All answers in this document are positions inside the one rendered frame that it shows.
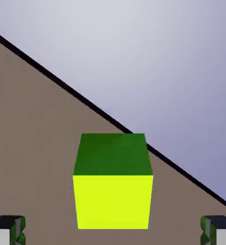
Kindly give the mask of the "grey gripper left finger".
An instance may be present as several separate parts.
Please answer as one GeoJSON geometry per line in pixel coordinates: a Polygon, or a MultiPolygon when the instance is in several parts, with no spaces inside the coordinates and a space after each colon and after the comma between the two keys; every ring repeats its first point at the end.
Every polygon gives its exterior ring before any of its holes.
{"type": "Polygon", "coordinates": [[[26,245],[26,220],[21,215],[0,215],[0,245],[26,245]]]}

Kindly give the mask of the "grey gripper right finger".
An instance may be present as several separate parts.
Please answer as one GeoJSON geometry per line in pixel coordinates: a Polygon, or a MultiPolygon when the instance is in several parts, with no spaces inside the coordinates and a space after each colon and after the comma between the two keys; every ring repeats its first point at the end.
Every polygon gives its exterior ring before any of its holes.
{"type": "Polygon", "coordinates": [[[200,219],[200,245],[226,245],[226,216],[205,215],[200,219]]]}

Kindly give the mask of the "small yellow-green cube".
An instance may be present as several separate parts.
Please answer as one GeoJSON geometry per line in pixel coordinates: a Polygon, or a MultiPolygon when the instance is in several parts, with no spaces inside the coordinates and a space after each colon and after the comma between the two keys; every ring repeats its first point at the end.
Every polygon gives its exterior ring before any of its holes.
{"type": "Polygon", "coordinates": [[[147,229],[152,186],[143,134],[81,135],[73,172],[79,229],[147,229]]]}

